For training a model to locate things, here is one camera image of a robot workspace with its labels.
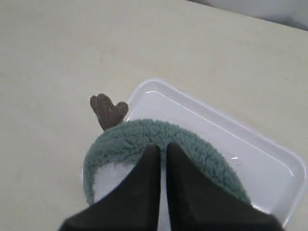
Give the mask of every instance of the beige surface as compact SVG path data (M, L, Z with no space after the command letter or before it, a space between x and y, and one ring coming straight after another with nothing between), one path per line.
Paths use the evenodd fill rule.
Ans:
M308 158L308 33L183 0L0 3L0 230L85 208L89 106L159 77ZM308 197L290 229L308 228Z

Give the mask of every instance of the green fuzzy fabric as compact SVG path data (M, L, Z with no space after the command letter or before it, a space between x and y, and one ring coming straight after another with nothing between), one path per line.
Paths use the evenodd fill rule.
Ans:
M240 200L250 203L236 173L210 143L177 125L150 119L129 121L110 128L91 146L83 166L83 187L87 202L93 204L92 185L99 167L110 162L136 164L149 144L160 147L162 164L166 166L166 148L171 142L178 143L213 182Z

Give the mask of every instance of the white plastic tray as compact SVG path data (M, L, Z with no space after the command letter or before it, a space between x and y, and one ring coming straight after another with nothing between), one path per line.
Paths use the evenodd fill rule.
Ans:
M307 185L307 167L298 155L159 79L141 83L128 104L126 120L168 121L211 142L238 174L253 206L284 226L289 221Z

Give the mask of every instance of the wooden antler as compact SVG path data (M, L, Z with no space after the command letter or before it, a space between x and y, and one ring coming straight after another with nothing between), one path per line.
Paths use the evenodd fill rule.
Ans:
M128 112L127 103L119 102L114 106L111 99L105 94L93 95L90 105L104 131L122 123Z

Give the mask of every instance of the plush toy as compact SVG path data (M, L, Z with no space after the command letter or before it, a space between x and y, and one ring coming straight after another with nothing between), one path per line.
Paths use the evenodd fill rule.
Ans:
M162 185L160 224L168 223L165 186L166 148L175 142L185 150L194 164L215 184L238 199L250 203L239 178L225 158L208 142L178 125L150 119L123 122L128 105L113 105L104 94L92 96L91 107L104 132L89 149L83 166L83 187L91 205L115 188L133 169L144 149L155 144L161 150Z

